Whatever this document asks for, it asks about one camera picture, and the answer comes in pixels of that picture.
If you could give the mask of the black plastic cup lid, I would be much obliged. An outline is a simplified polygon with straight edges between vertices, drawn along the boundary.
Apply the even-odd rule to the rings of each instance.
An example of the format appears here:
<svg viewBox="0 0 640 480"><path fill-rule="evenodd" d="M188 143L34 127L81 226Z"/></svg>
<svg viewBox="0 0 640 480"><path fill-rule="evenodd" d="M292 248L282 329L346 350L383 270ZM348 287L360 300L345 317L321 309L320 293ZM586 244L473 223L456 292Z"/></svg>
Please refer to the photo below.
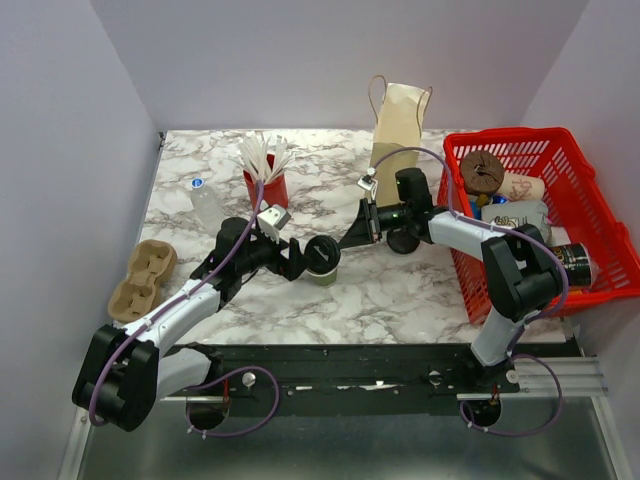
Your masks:
<svg viewBox="0 0 640 480"><path fill-rule="evenodd" d="M307 270L316 275L334 271L341 260L338 242L328 235L317 235L305 246L304 255L308 260Z"/></svg>

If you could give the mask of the green paper coffee cup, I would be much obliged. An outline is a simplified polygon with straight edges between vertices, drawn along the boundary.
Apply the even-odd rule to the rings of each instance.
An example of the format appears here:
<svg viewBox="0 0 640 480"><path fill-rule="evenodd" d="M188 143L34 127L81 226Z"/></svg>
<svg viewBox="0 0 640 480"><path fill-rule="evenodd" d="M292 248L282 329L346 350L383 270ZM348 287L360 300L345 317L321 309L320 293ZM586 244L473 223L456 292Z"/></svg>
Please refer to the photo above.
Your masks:
<svg viewBox="0 0 640 480"><path fill-rule="evenodd" d="M334 268L326 273L318 273L312 270L308 270L308 275L311 281L318 286L328 287L336 282L338 274L338 268Z"/></svg>

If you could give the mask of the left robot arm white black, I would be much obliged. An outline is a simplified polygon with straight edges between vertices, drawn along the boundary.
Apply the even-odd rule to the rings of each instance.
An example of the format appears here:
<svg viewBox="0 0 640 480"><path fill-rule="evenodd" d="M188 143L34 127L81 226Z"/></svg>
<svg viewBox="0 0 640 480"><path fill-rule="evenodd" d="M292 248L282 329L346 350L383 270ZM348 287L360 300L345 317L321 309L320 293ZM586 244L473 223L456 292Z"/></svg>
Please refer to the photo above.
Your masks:
<svg viewBox="0 0 640 480"><path fill-rule="evenodd" d="M211 347L179 340L224 308L245 276L261 268L289 281L311 261L296 239L274 240L252 221L223 221L215 247L181 289L125 328L104 325L93 335L72 392L95 426L130 432L155 403L183 389L214 393L222 380L221 356Z"/></svg>

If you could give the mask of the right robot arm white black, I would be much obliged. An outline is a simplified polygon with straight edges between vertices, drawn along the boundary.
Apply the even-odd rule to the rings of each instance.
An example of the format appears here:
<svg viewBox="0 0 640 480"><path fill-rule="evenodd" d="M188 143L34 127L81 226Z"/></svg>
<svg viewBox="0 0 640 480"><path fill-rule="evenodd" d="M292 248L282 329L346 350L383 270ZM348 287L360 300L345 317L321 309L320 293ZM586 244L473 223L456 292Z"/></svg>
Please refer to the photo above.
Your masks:
<svg viewBox="0 0 640 480"><path fill-rule="evenodd" d="M483 391L496 380L494 366L507 359L525 325L556 297L566 296L567 274L536 227L509 229L436 207L426 177L416 167L398 171L395 183L399 202L380 207L373 199L361 199L356 219L338 245L360 247L402 231L412 242L443 245L483 263L491 308L470 345L475 358L459 370L467 389Z"/></svg>

